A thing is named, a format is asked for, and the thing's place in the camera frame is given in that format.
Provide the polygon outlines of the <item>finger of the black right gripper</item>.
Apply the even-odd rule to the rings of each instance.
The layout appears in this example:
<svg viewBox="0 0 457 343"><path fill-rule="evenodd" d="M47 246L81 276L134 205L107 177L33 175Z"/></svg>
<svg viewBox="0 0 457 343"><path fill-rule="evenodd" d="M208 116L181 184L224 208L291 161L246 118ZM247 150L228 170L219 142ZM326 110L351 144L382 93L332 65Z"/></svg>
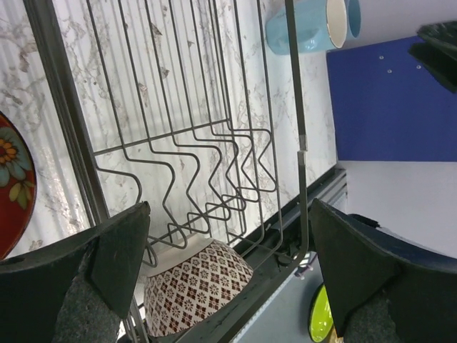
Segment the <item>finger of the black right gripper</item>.
<svg viewBox="0 0 457 343"><path fill-rule="evenodd" d="M409 54L422 63L445 89L456 93L456 21L422 25L417 30L421 42L413 43Z"/></svg>

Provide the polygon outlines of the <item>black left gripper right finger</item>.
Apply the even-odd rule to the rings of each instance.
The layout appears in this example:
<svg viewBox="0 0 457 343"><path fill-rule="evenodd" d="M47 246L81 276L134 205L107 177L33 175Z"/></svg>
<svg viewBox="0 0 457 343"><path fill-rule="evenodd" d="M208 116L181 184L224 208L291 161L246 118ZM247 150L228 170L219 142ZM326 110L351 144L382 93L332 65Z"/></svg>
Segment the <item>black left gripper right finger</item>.
<svg viewBox="0 0 457 343"><path fill-rule="evenodd" d="M345 342L455 342L456 259L381 231L321 200L311 249Z"/></svg>

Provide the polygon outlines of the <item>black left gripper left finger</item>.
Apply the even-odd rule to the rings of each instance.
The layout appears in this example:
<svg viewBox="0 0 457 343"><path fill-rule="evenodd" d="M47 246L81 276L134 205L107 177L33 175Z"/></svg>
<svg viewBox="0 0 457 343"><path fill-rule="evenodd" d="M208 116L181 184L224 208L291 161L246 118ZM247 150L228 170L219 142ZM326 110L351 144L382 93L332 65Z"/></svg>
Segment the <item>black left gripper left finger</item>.
<svg viewBox="0 0 457 343"><path fill-rule="evenodd" d="M150 225L141 202L95 227L1 262L2 342L115 342Z"/></svg>

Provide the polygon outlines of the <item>blue tumbler cup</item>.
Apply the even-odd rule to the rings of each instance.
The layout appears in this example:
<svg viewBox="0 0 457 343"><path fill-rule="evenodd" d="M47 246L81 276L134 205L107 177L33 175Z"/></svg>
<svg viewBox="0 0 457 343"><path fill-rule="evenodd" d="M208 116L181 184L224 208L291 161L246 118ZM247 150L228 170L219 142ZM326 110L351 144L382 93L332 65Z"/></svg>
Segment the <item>blue tumbler cup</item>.
<svg viewBox="0 0 457 343"><path fill-rule="evenodd" d="M348 32L347 39L357 39L361 31L361 6L359 0L346 2Z"/></svg>

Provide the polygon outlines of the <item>patterned ceramic bowl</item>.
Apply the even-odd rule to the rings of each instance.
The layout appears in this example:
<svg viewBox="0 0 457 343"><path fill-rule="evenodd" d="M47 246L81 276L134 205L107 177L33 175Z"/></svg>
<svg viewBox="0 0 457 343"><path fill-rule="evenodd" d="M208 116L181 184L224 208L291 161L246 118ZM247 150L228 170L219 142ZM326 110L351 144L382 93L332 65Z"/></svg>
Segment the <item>patterned ceramic bowl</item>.
<svg viewBox="0 0 457 343"><path fill-rule="evenodd" d="M248 285L251 266L229 245L201 234L185 249L167 247L154 268L142 268L146 331L165 337L185 331L225 307Z"/></svg>

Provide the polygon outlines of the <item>light blue mug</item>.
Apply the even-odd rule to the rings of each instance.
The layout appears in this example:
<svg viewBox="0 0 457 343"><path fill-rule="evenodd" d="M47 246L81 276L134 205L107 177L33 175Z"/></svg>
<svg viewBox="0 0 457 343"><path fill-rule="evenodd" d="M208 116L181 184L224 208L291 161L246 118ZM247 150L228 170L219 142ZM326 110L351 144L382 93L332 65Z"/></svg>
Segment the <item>light blue mug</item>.
<svg viewBox="0 0 457 343"><path fill-rule="evenodd" d="M348 33L344 0L297 1L293 4L297 47L300 53L340 49ZM290 54L286 9L266 22L266 41L273 53Z"/></svg>

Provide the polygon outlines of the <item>red floral plate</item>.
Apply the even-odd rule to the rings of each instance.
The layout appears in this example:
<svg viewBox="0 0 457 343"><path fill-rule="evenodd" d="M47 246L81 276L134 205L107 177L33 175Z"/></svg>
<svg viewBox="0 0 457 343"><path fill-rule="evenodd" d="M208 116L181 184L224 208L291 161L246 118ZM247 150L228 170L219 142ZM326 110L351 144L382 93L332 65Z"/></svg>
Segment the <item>red floral plate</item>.
<svg viewBox="0 0 457 343"><path fill-rule="evenodd" d="M1 258L17 245L36 203L36 169L14 124L1 114Z"/></svg>

